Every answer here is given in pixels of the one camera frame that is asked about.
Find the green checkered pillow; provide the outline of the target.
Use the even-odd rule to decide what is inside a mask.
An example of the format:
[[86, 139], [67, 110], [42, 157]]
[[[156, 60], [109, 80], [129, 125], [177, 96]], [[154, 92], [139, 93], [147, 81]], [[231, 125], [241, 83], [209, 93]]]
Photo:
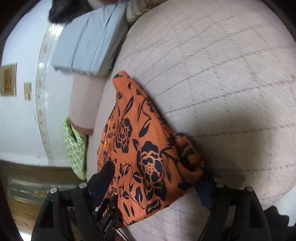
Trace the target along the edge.
[[68, 116], [62, 126], [65, 150], [74, 174], [81, 180], [86, 180], [86, 152], [88, 137], [79, 133], [70, 122]]

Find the dark wooden glass door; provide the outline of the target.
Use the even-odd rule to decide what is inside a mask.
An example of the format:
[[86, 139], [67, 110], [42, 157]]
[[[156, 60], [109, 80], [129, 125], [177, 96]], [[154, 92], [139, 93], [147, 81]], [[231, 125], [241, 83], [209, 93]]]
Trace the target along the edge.
[[80, 179], [67, 167], [30, 166], [1, 161], [1, 181], [18, 230], [31, 235], [49, 190], [53, 187], [73, 189]]

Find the orange black floral blouse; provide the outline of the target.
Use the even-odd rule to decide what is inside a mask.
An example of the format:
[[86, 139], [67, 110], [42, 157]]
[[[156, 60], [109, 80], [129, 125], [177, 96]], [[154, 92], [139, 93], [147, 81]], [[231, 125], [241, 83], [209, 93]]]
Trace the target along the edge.
[[98, 168], [115, 173], [107, 196], [118, 197], [119, 225], [139, 222], [182, 197], [203, 174], [192, 142], [165, 123], [148, 94], [124, 71], [112, 80], [114, 108], [103, 129]]

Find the pink quilted mattress cover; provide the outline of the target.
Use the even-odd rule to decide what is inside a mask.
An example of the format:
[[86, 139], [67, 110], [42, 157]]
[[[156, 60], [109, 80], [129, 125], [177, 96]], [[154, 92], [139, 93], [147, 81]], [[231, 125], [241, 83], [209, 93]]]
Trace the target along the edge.
[[126, 71], [214, 177], [268, 209], [295, 187], [295, 41], [261, 1], [166, 1], [128, 31]]

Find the pink quilted bolster cushion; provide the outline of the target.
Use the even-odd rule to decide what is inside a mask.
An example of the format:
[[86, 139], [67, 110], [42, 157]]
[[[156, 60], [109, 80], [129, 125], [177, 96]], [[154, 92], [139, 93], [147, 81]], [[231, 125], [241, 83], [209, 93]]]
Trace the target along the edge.
[[108, 76], [74, 74], [69, 118], [76, 131], [93, 135], [96, 117]]

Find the beige wall switch plate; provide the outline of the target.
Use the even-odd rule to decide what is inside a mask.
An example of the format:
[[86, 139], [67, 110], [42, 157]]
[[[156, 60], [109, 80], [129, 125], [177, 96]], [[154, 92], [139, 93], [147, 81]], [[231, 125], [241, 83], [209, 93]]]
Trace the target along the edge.
[[30, 100], [31, 93], [32, 93], [32, 84], [31, 83], [24, 83], [23, 84], [23, 92], [24, 92], [24, 99]]

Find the brown striped folded quilt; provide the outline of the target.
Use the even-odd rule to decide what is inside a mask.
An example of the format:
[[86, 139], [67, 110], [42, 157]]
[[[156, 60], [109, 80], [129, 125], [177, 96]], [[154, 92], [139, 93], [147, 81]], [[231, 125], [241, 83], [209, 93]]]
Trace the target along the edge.
[[143, 14], [164, 3], [166, 0], [131, 0], [126, 6], [126, 20], [133, 25]]

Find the black fur trimmed garment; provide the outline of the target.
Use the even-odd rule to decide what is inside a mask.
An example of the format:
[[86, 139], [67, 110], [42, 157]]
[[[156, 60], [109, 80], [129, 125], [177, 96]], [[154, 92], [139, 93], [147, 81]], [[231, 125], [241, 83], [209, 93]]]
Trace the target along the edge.
[[92, 10], [87, 0], [52, 0], [48, 20], [53, 24], [68, 24]]

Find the framed wall picture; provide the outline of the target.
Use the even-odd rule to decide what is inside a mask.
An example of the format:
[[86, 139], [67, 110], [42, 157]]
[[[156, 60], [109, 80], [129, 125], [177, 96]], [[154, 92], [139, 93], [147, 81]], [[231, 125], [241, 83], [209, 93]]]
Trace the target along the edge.
[[1, 66], [1, 96], [16, 96], [17, 64]]

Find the light blue grey pillow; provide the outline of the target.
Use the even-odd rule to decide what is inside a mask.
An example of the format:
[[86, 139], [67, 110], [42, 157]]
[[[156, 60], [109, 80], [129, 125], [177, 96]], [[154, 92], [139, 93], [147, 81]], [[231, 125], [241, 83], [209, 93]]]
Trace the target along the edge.
[[127, 34], [126, 5], [109, 4], [67, 24], [53, 52], [52, 67], [62, 72], [107, 75]]

